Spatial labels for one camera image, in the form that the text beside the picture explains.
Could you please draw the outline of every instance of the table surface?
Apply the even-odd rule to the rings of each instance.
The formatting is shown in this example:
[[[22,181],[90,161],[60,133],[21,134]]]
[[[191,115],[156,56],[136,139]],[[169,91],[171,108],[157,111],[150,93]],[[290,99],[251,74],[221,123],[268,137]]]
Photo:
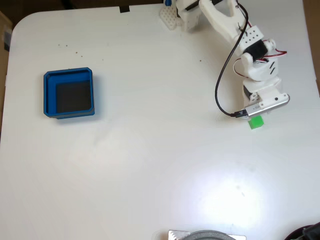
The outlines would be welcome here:
[[[214,86],[230,51],[158,5],[40,12],[12,34],[0,144],[0,239],[165,240],[168,230],[284,239],[320,216],[320,99],[301,0],[242,0],[289,54],[290,103],[250,130]],[[94,116],[43,113],[47,71],[89,67]],[[219,99],[242,107],[228,66]]]

